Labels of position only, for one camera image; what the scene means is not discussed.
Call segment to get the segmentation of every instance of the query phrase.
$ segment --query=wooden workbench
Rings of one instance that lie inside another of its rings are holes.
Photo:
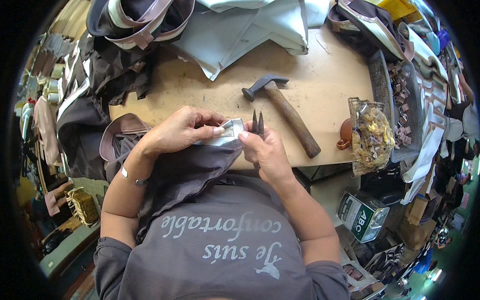
[[[253,109],[262,111],[265,123],[279,131],[292,166],[316,166],[351,161],[349,150],[337,150],[340,126],[349,118],[348,97],[372,100],[372,86],[365,58],[342,44],[327,26],[308,32],[310,53],[291,56],[279,45],[267,41],[223,70],[214,82],[200,67],[174,55],[162,54],[154,71],[150,94],[137,100],[131,93],[124,107],[110,107],[115,119],[125,113],[138,115],[151,126],[158,125],[178,107],[191,105],[213,109],[227,118],[251,120]],[[321,44],[328,45],[328,54]],[[268,73],[290,81],[283,95],[296,108],[322,149],[309,159],[292,131],[265,94],[251,103],[241,88],[250,87]],[[253,168],[243,155],[235,169]]]

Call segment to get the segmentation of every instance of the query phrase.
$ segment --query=left hand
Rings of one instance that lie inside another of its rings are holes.
[[[225,129],[218,126],[225,121],[227,118],[212,110],[183,106],[145,134],[136,147],[147,158],[156,159],[161,153],[177,152],[221,135]],[[197,123],[203,126],[194,129]]]

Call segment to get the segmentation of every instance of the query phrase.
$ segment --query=right hand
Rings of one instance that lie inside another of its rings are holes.
[[[259,135],[249,132],[252,130],[252,121],[243,126],[246,131],[240,133],[239,139],[245,145],[245,159],[260,164],[260,178],[274,189],[281,188],[292,180],[295,182],[280,134],[264,125],[265,140],[262,140]]]

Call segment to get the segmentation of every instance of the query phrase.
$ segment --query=gray t-shirt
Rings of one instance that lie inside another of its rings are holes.
[[[215,186],[155,219],[133,250],[100,238],[100,298],[350,299],[342,266],[305,266],[292,226],[265,199],[247,188]]]

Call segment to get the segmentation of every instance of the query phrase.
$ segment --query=tin can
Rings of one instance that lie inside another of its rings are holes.
[[[347,188],[336,215],[360,243],[366,243],[376,239],[389,210],[367,193]]]

